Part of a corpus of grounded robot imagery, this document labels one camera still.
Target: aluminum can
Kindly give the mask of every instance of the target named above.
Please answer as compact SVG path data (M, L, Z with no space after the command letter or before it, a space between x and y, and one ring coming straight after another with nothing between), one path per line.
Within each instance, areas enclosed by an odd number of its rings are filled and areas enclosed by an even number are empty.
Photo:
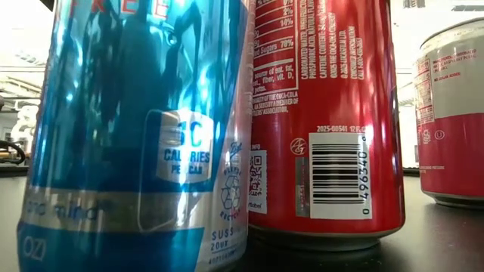
M21 271L204 271L242 256L252 7L57 1Z
M404 224L390 30L385 0L257 2L255 237L343 251Z
M484 18L428 38L417 60L422 191L448 206L483 207Z

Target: coca-cola can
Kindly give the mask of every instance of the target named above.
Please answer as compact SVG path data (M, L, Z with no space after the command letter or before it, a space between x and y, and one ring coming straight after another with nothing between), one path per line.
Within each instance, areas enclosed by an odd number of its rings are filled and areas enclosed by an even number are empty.
M416 67L422 191L439 204L484 208L484 18L428 38Z
M405 221L387 0L256 2L249 220L299 249L362 249Z

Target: table surface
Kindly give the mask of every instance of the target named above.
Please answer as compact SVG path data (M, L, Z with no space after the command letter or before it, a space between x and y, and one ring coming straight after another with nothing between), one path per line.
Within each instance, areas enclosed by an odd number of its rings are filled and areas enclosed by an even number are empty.
M15 228L25 178L0 179L0 272L17 272ZM484 271L484 211L437 206L405 178L407 221L372 249L296 252L250 241L236 271L474 272Z

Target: qr code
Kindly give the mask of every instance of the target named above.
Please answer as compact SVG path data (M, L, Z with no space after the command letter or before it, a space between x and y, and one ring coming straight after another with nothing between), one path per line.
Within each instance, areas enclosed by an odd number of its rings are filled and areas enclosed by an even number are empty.
M267 213L267 153L252 151L250 157L249 211Z

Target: blue soda can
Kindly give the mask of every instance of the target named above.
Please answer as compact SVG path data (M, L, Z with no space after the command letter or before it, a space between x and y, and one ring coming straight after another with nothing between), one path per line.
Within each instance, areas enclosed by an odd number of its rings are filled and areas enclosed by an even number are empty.
M253 0L58 0L24 272L229 268L247 239Z

